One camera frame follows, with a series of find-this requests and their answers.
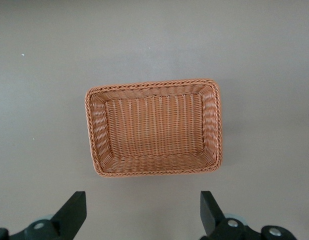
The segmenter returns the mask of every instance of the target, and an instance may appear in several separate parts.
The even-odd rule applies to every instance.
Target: wicker basket
[[[194,174],[222,162],[220,94],[211,79],[93,87],[85,109],[101,176]]]

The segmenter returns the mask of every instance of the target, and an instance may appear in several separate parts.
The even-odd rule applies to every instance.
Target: gray surface
[[[95,173],[90,87],[201,77],[221,89],[219,170]],[[257,231],[309,239],[309,0],[0,0],[0,226],[15,233],[77,190],[78,240],[197,240],[201,190]]]

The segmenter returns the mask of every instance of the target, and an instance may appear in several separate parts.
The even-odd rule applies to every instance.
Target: woven basket
[[[222,162],[220,94],[211,79],[93,87],[85,109],[101,176],[194,174]]]

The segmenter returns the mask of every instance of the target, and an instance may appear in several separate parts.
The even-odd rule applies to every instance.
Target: basket rim
[[[217,121],[217,151],[216,157],[213,159],[214,164],[210,164],[204,168],[189,169],[189,170],[158,170],[158,171],[131,171],[131,172],[107,172],[99,164],[98,150],[94,138],[94,126],[92,124],[92,110],[91,99],[95,94],[110,92],[110,91],[124,91],[124,90],[137,90],[137,89],[152,89],[160,87],[173,87],[173,86],[187,86],[187,85],[206,85],[212,88],[215,102],[216,102],[216,121]],[[95,171],[103,177],[130,177],[130,176],[146,176],[146,175],[175,175],[175,174],[192,174],[212,172],[219,168],[222,163],[222,109],[219,85],[210,78],[190,78],[181,80],[165,80],[165,81],[145,81],[125,84],[110,84],[101,85],[90,88],[85,95],[85,111],[88,128],[88,137],[90,143],[91,158]]]

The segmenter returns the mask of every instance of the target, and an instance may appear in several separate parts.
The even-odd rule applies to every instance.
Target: metal bolt
[[[233,228],[238,227],[238,223],[235,220],[232,220],[232,219],[228,221],[228,225],[230,227],[233,227]]]
[[[34,229],[41,229],[45,224],[42,222],[37,223],[36,225],[34,225]]]
[[[279,231],[278,229],[272,227],[269,229],[269,233],[271,233],[272,235],[276,236],[276,237],[280,237],[281,236],[281,231]]]

